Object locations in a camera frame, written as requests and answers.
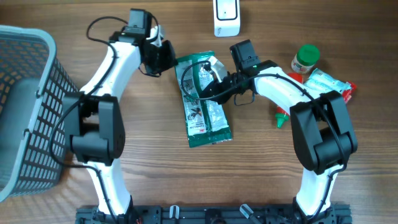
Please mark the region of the red chili sauce bottle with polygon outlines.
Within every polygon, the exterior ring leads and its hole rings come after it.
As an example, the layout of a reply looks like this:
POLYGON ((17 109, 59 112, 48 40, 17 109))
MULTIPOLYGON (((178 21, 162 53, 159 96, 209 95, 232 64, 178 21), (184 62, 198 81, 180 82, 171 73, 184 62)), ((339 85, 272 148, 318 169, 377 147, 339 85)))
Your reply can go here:
MULTIPOLYGON (((299 73, 288 73, 288 76, 298 81, 299 83, 303 83, 303 76, 299 73)), ((275 118, 277 121, 277 127, 281 128, 285 122, 289 120, 289 114, 284 111, 280 106, 276 108, 275 118)))

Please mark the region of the green 3M gloves packet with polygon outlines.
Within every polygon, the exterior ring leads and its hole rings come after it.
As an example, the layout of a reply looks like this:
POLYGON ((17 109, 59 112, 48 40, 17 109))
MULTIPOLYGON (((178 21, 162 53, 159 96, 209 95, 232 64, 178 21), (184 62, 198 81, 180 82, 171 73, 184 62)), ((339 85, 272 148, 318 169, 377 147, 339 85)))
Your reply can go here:
POLYGON ((221 105, 211 100, 199 101, 187 96, 187 94, 190 94, 197 98, 198 92, 204 90, 213 81, 213 77, 203 69, 202 64, 189 70, 187 70, 187 67, 214 55, 213 51, 186 55, 178 58, 178 64, 175 66, 178 87, 181 90, 185 89, 181 94, 190 147, 217 144, 233 139, 227 117, 221 105))

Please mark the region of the green lid jar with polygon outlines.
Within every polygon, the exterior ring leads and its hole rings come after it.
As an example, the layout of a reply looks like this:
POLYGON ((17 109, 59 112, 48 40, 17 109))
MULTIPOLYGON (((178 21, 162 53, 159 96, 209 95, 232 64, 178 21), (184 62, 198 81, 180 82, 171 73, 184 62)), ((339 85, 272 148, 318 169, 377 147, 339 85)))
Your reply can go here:
POLYGON ((308 73, 320 59, 319 49, 312 44, 305 44, 296 53, 291 62, 294 72, 308 73))

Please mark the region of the mint green wipes packet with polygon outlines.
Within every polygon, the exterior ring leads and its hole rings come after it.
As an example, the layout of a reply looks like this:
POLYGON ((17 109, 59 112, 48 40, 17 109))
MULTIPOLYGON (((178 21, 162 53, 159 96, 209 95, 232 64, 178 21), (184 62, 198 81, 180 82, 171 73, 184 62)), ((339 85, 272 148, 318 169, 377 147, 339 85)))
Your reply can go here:
POLYGON ((335 90, 342 94, 346 90, 353 89, 350 83, 334 79, 332 76, 318 68, 314 69, 304 85, 325 93, 335 90))

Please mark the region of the red Nescafe stick sachet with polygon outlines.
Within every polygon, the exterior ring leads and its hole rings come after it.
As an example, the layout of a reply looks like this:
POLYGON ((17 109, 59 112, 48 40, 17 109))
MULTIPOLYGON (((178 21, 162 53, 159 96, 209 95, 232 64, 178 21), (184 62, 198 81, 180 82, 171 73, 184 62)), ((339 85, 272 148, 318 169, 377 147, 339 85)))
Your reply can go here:
POLYGON ((352 98, 353 93, 357 90, 357 86, 353 82, 346 82, 349 85, 349 88, 347 90, 344 90, 342 93, 342 97, 345 101, 345 103, 349 102, 349 100, 352 98))

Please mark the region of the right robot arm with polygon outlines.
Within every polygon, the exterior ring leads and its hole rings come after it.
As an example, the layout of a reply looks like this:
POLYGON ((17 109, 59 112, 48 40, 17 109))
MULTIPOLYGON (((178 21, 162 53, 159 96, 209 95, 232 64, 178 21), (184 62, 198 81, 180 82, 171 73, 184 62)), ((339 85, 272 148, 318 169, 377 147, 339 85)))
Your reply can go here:
POLYGON ((294 199, 295 219, 314 223, 330 216, 335 179, 358 148, 343 96, 335 90, 306 87, 275 62, 260 60, 250 40, 229 49, 234 73, 214 56, 201 61, 202 70, 212 75, 213 81, 200 92, 200 98, 222 105, 251 90, 288 112, 295 154, 303 166, 302 184, 294 199))

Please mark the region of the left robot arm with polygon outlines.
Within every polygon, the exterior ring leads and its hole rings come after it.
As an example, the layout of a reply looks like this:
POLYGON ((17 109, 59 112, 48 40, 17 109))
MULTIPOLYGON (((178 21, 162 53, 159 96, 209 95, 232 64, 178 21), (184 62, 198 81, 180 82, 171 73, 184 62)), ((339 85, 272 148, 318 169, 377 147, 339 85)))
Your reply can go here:
POLYGON ((76 221, 139 223, 121 170, 126 133, 119 102, 136 70, 144 67, 143 75, 159 78, 177 59, 157 19, 144 9, 131 9, 105 44, 107 54, 93 78, 62 100, 65 146, 78 160, 74 168, 89 172, 99 199, 90 216, 77 210, 76 221))

